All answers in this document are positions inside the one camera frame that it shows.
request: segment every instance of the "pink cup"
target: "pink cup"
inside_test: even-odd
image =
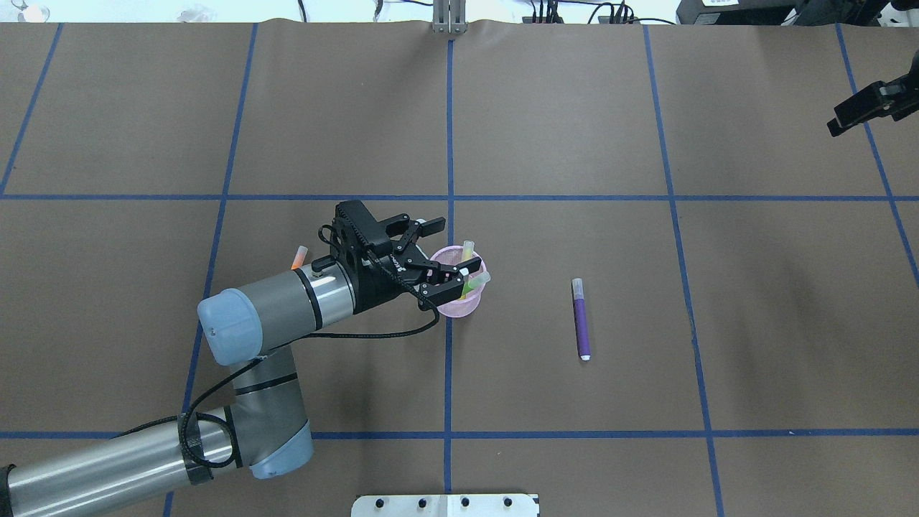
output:
[[[474,257],[479,257],[478,253],[472,252]],[[462,246],[447,246],[437,253],[431,256],[431,260],[436,260],[441,264],[448,264],[450,266],[456,266],[462,262]],[[482,261],[482,266],[478,271],[474,272],[471,275],[471,278],[475,278],[481,273],[486,272],[488,269],[485,268],[485,261]],[[476,287],[472,291],[469,291],[466,294],[465,300],[454,300],[452,302],[441,305],[437,308],[437,311],[440,314],[447,317],[464,317],[468,316],[479,306],[479,302],[482,300],[482,291],[485,289],[485,285],[482,284],[479,287]]]

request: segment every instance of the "black cable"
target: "black cable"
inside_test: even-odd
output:
[[[370,262],[374,266],[376,266],[378,269],[380,269],[383,272],[383,274],[389,277],[390,280],[398,283],[406,293],[409,293],[410,295],[417,298],[418,301],[421,302],[421,305],[425,308],[424,310],[431,310],[434,312],[434,317],[431,319],[431,321],[425,323],[421,327],[413,328],[412,330],[404,330],[402,332],[389,332],[386,334],[339,334],[339,333],[331,333],[331,332],[313,332],[312,334],[307,334],[306,336],[303,336],[301,339],[307,339],[307,338],[328,338],[328,339],[408,338],[409,336],[414,336],[415,334],[421,334],[425,330],[428,330],[429,328],[433,327],[434,325],[440,322],[440,312],[437,311],[437,306],[434,305],[434,302],[431,302],[431,300],[428,299],[426,296],[419,293],[415,288],[413,288],[409,284],[405,283],[405,281],[402,278],[400,278],[399,275],[396,275],[392,273],[391,271],[387,270],[385,267],[383,267],[383,264],[380,262],[380,259],[377,258],[377,256],[374,255],[372,252],[369,252],[368,255],[369,255]]]
[[[230,429],[230,424],[228,424],[226,420],[220,419],[208,413],[197,413],[195,411],[195,408],[197,408],[198,405],[201,402],[203,402],[205,398],[213,395],[217,390],[229,384],[236,377],[242,375],[243,373],[248,372],[249,370],[252,370],[253,368],[255,368],[256,365],[258,365],[264,359],[265,357],[256,357],[251,362],[246,364],[246,366],[240,368],[233,374],[225,377],[222,381],[218,382],[216,385],[211,386],[207,391],[202,393],[198,398],[195,399],[194,402],[191,403],[191,406],[188,407],[188,411],[180,415],[179,424],[178,424],[178,428],[179,428],[178,444],[179,444],[179,447],[182,449],[182,453],[188,458],[190,458],[191,461],[195,462],[195,464],[206,466],[207,468],[222,468],[222,467],[225,467],[235,462],[236,458],[239,457],[239,454],[240,454],[239,443],[236,441],[236,433],[233,432],[232,429]],[[220,427],[223,432],[227,433],[227,435],[230,437],[230,447],[231,447],[229,458],[221,462],[212,462],[206,458],[202,458],[201,456],[198,456],[197,454],[195,454],[194,451],[191,450],[191,447],[188,446],[188,424],[191,422],[192,415],[195,415],[195,418],[199,420],[204,420],[207,422],[217,424],[217,426]]]
[[[609,6],[609,16],[610,16],[610,17],[613,16],[613,13],[614,13],[614,12],[616,12],[616,6],[614,6],[613,4],[611,4],[611,3],[609,3],[609,2],[604,2],[603,4],[596,4],[596,8],[594,9],[594,12],[591,13],[591,14],[590,14],[590,18],[587,19],[587,25],[590,25],[590,22],[594,21],[594,17],[596,16],[596,12],[599,11],[603,6]]]
[[[852,18],[852,21],[851,21],[852,24],[855,24],[858,21],[858,19],[861,18],[861,14],[865,11],[865,6],[867,5],[868,5],[868,0],[863,0],[861,8],[858,9],[856,16]]]
[[[663,23],[669,23],[670,25],[676,25],[676,23],[663,18],[632,18],[631,20],[625,23],[634,23],[636,21],[663,21]]]
[[[124,431],[122,434],[117,435],[115,438],[120,438],[120,437],[122,437],[122,436],[127,436],[127,435],[133,434],[134,432],[137,432],[137,431],[143,431],[143,430],[145,430],[145,429],[150,429],[151,427],[155,427],[155,426],[158,426],[158,425],[160,425],[160,424],[165,424],[165,423],[167,423],[167,422],[174,422],[174,421],[176,421],[176,420],[178,420],[178,416],[173,415],[172,417],[166,417],[166,418],[164,418],[164,419],[159,419],[159,420],[154,420],[154,421],[152,421],[152,422],[147,422],[147,423],[145,423],[145,424],[143,424],[143,425],[139,425],[139,426],[135,427],[134,429],[129,429],[129,430],[127,430],[127,431]]]

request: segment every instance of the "purple marker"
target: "purple marker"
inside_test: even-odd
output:
[[[572,280],[574,296],[574,332],[577,334],[577,354],[581,361],[590,361],[590,337],[587,335],[587,307],[584,305],[584,281]]]

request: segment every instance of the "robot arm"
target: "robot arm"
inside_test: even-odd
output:
[[[312,264],[228,289],[199,305],[215,360],[235,373],[187,413],[151,422],[94,447],[43,463],[0,468],[0,517],[77,517],[130,506],[248,466],[257,478],[287,474],[312,457],[310,421],[290,347],[304,337],[398,338],[432,327],[379,335],[316,334],[353,314],[410,293],[423,310],[459,298],[474,258],[456,266],[429,260],[417,245],[445,221],[402,213],[377,221],[360,201],[335,207],[323,229],[330,255]],[[195,406],[233,382],[235,403]]]
[[[878,117],[905,119],[919,110],[919,51],[906,75],[889,83],[877,81],[866,86],[835,108],[836,117],[827,122],[832,136],[839,136],[862,122]]]

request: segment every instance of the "light blue joint cap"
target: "light blue joint cap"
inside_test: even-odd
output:
[[[310,458],[312,458],[312,434],[310,434],[310,421],[306,420],[306,424],[290,440],[287,440],[287,443],[249,468],[252,469],[252,475],[257,479],[268,479],[284,476],[306,465]]]
[[[249,361],[262,350],[262,322],[242,291],[227,289],[201,300],[198,318],[217,363]]]

